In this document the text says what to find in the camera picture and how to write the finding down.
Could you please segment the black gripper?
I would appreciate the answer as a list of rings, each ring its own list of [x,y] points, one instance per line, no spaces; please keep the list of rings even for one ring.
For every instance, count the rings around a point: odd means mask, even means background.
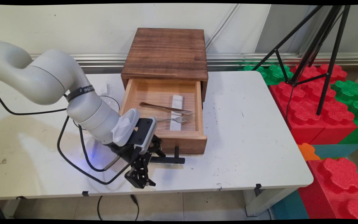
[[[113,153],[117,156],[116,158],[108,164],[108,167],[113,166],[119,159],[124,159],[131,165],[131,169],[125,173],[125,179],[132,184],[133,187],[138,189],[144,189],[146,186],[155,187],[156,184],[148,177],[148,163],[157,163],[157,159],[160,157],[166,157],[165,153],[162,151],[162,140],[158,136],[153,135],[151,140],[152,146],[149,146],[147,150],[144,151],[144,154],[137,152],[138,146],[134,144],[125,144],[120,147],[115,143],[108,144],[108,147]]]

